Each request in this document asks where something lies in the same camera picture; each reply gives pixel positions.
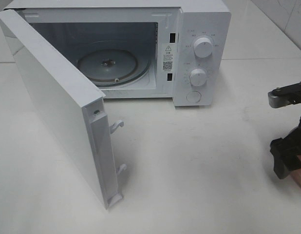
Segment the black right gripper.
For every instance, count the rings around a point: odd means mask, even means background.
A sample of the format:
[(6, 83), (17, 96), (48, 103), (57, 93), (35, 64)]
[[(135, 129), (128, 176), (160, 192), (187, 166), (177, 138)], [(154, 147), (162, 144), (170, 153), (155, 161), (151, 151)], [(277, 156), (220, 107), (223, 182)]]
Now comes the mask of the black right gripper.
[[(301, 82), (291, 85), (287, 102), (301, 104)], [(301, 169), (301, 117), (298, 126), (285, 138), (272, 140), (270, 152), (274, 158), (274, 172), (279, 179), (285, 179), (293, 171)]]

